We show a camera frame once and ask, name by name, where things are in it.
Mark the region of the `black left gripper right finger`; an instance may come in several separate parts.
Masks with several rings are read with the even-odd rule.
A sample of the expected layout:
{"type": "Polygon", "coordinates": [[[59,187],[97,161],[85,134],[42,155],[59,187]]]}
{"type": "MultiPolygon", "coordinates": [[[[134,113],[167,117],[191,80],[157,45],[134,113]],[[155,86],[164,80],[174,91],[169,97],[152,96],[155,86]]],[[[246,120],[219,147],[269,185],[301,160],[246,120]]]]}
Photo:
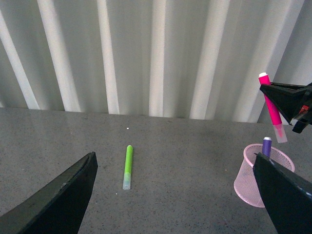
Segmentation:
{"type": "Polygon", "coordinates": [[[262,153],[253,173],[270,219],[279,234],[312,232],[312,184],[262,153]]]}

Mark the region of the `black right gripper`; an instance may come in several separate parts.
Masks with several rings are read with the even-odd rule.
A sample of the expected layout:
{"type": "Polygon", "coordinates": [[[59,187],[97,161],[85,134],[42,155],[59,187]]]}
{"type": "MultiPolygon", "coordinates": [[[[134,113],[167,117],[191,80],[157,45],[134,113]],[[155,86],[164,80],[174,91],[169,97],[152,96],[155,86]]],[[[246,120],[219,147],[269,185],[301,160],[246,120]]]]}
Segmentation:
{"type": "Polygon", "coordinates": [[[272,82],[261,85],[260,91],[276,106],[283,118],[291,124],[297,122],[292,129],[295,133],[312,124],[312,84],[294,85],[272,82]]]}

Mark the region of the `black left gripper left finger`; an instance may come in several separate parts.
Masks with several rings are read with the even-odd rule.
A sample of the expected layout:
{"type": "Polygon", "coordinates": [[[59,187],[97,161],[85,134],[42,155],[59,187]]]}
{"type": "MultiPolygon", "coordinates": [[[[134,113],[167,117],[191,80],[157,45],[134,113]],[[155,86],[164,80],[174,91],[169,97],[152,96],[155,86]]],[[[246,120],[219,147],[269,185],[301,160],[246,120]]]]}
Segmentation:
{"type": "Polygon", "coordinates": [[[2,234],[76,234],[89,204],[98,163],[88,153],[0,217],[2,234]]]}

